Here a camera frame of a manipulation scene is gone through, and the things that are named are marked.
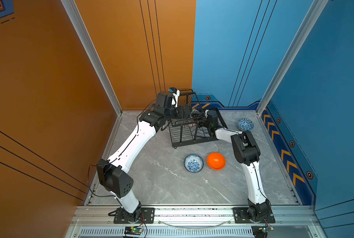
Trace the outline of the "aluminium corner post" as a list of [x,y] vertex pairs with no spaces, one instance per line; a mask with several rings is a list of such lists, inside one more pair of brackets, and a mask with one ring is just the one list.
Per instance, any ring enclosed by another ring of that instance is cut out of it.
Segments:
[[299,29],[297,30],[284,58],[282,59],[277,71],[275,72],[270,84],[268,85],[257,109],[256,114],[261,116],[263,111],[266,109],[268,103],[272,99],[274,93],[282,82],[284,76],[286,75],[288,69],[296,58],[298,52],[302,48],[304,42],[309,36],[313,26],[317,22],[319,16],[321,15],[323,9],[325,8],[327,0],[315,0],[312,2],[307,14],[305,15]]
[[88,29],[83,21],[83,18],[79,12],[77,4],[72,0],[61,0],[61,3],[84,47],[84,50],[118,116],[122,115],[122,108],[118,101],[118,98],[114,92],[109,77],[105,71],[103,63],[99,57],[99,54],[95,48],[92,38],[88,32]]

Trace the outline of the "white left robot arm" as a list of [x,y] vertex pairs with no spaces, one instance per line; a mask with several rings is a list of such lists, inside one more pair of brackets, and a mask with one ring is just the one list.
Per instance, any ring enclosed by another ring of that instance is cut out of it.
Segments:
[[180,91],[174,87],[158,93],[156,100],[138,115],[136,127],[123,145],[95,165],[100,185],[119,202],[118,211],[131,223],[140,220],[141,203],[132,191],[134,179],[128,172],[146,143],[166,122],[178,117],[179,97]]

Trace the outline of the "dark blue patterned bowl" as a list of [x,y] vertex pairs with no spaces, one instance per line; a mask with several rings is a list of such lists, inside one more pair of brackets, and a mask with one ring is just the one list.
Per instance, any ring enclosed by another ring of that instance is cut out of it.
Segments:
[[238,120],[237,122],[238,128],[241,131],[250,131],[252,129],[254,129],[254,123],[247,118],[241,118]]

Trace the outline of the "green circuit board left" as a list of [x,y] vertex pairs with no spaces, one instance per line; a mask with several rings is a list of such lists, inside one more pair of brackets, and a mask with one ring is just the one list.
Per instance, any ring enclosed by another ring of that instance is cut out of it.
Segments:
[[145,234],[145,231],[141,227],[125,227],[123,235],[125,238],[140,238]]

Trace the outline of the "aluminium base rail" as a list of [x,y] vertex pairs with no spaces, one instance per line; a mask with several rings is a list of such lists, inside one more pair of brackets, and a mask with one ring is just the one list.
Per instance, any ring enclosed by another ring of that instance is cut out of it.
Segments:
[[135,223],[118,213],[117,206],[80,206],[66,232],[67,238],[124,238],[125,227],[141,227],[141,238],[254,238],[251,227],[275,229],[267,238],[325,238],[308,206],[274,205],[275,223],[253,223],[240,205],[150,205]]

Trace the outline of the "aluminium corner post right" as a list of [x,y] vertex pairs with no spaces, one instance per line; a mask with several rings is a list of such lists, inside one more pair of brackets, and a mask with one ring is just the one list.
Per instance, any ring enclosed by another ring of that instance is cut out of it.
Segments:
[[282,59],[277,71],[275,72],[270,84],[268,85],[257,109],[256,114],[261,116],[263,111],[266,109],[268,103],[272,99],[274,93],[282,82],[284,76],[286,75],[288,69],[296,58],[298,52],[302,48],[304,42],[309,36],[313,26],[317,22],[319,16],[321,15],[323,9],[325,8],[327,0],[315,0],[312,2],[307,14],[305,15],[299,29],[297,30],[284,58]]

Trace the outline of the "orange plastic bowl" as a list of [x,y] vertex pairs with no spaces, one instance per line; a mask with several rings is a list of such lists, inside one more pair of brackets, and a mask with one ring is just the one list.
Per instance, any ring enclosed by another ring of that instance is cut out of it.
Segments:
[[216,171],[222,170],[226,165],[225,157],[220,153],[211,153],[207,156],[208,166]]

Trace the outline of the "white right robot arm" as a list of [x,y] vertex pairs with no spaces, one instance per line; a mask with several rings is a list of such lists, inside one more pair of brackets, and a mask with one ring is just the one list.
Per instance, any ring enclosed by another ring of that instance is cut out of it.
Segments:
[[251,131],[234,131],[227,128],[216,108],[205,110],[204,127],[217,140],[232,144],[235,159],[241,164],[248,187],[248,219],[253,223],[275,223],[272,205],[261,181],[259,160],[261,151]]

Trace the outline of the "circuit board right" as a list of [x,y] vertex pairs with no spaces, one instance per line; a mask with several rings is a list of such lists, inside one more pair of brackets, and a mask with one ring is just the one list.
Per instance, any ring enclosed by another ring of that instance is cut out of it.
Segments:
[[252,234],[253,234],[254,238],[267,238],[268,233],[275,229],[272,226],[251,227],[251,228],[252,228]]

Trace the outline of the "aluminium corner post left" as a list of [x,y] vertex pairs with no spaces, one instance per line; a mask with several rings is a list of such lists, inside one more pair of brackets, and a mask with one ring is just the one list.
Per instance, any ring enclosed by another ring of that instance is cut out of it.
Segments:
[[92,38],[88,32],[88,29],[83,21],[83,18],[79,12],[77,4],[72,0],[61,0],[61,3],[84,47],[84,50],[118,116],[122,115],[122,108],[118,101],[118,98],[114,92],[109,77],[105,71],[103,63],[99,57],[99,54],[95,48]]

